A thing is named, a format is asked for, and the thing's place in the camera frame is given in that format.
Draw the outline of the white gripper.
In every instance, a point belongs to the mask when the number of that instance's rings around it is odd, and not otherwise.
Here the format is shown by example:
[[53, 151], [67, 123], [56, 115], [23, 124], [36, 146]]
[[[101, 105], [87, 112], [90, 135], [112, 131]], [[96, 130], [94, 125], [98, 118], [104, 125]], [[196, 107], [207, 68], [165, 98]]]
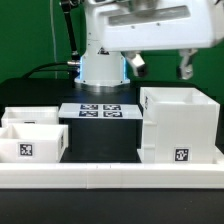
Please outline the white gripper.
[[[154, 10], [129, 12], [121, 4], [96, 9], [96, 30], [108, 51], [181, 49], [177, 68], [179, 79], [193, 76], [197, 49], [210, 48], [224, 40], [224, 5], [218, 0], [158, 0]], [[136, 77], [147, 74], [139, 53], [128, 62]]]

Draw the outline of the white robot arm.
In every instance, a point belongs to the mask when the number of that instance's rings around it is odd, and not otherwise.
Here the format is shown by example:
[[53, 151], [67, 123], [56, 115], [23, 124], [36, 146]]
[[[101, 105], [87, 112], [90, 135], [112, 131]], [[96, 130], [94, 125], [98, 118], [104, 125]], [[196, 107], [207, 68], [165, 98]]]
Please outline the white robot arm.
[[127, 86], [126, 68], [148, 73], [142, 51], [177, 50], [181, 79], [193, 57], [224, 40], [224, 0], [85, 0], [86, 51], [74, 83], [92, 91]]

